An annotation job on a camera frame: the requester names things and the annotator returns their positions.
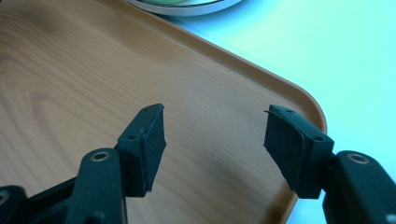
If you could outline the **white plate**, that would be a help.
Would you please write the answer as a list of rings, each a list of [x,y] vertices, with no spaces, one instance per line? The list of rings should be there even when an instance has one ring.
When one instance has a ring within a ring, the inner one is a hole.
[[[210,14],[232,7],[242,0],[124,0],[148,12],[177,17]]]

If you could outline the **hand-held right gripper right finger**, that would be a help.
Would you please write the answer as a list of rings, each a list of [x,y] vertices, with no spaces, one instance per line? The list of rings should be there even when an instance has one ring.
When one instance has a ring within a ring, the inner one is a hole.
[[[396,183],[372,157],[334,154],[334,141],[297,112],[270,105],[264,147],[300,199],[322,204],[328,224],[396,224]]]

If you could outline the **wooden tray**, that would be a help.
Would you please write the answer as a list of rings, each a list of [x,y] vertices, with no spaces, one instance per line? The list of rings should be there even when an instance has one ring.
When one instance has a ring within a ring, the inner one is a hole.
[[[284,224],[295,204],[263,146],[267,110],[319,127],[304,90],[122,0],[1,0],[0,186],[34,195],[164,107],[166,149],[130,224]]]

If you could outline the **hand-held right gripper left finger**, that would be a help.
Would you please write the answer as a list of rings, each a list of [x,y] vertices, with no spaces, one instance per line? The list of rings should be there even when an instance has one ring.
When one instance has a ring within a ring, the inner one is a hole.
[[[126,199],[152,191],[166,147],[162,104],[142,108],[113,148],[80,163],[64,224],[127,224]]]

